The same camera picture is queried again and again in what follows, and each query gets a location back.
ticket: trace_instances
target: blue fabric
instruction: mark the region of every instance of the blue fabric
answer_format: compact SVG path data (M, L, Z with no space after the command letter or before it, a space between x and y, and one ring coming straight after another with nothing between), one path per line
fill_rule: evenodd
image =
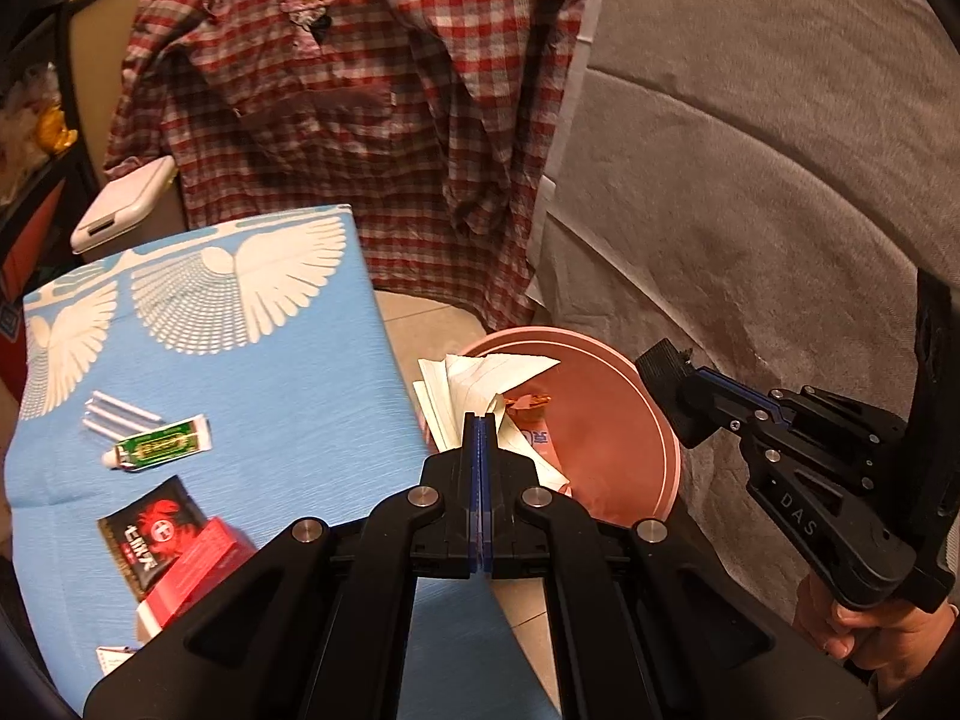
M342 259L309 305L270 335L216 354L188 354L176 343L166 348L138 316L133 282L146 266L199 262L197 252L215 244L235 257L239 273L238 250L249 237L332 217L343 222ZM218 256L208 259L229 261ZM217 278L226 283L233 275ZM42 398L45 358L37 357L43 327L54 328L45 341L53 371L59 312L113 282L116 307L96 360L64 402L35 415L49 406ZM197 289L184 288L178 299L195 298ZM101 678L95 648L136 644L136 602L100 537L99 517L178 474L207 515L224 517L261 546L305 515L331 524L363 517L419 479L424 442L347 206L225 223L125 252L32 293L25 313L34 416L26 418L25 399L6 462L14 562L46 664L78 712ZM95 389L170 421L204 413L213 449L140 474L105 469L100 456L109 441L80 424ZM483 577L419 582L400 716L556 717Z

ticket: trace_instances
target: embroidered patch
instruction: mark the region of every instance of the embroidered patch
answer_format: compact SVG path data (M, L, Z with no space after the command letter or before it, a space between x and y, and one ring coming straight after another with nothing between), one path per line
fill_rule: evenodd
M280 9L296 26L294 43L302 56L320 56L320 43L333 24L326 9L334 0L283 0Z

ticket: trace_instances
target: green tube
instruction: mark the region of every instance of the green tube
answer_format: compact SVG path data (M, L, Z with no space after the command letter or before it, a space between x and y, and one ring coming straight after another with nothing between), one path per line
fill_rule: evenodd
M199 413L183 422L174 422L148 433L123 439L104 453L108 469L136 473L210 449L210 426Z

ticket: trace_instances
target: red checkered shirt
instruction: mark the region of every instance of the red checkered shirt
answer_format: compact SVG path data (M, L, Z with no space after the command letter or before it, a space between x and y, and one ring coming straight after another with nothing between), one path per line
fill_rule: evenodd
M530 220L583 0L142 0L107 150L191 227L348 202L381 289L526 322Z

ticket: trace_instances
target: crumpled paper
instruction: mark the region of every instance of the crumpled paper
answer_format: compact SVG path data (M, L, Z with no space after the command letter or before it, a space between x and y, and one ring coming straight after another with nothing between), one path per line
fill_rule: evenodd
M448 354L441 361L420 360L424 379L414 382L414 393L438 450L456 449L463 443L466 413L493 413L499 447L534 461L539 483L544 487L568 490L568 478L536 453L507 415L503 399L504 392L559 362L526 354L488 354L486 357Z

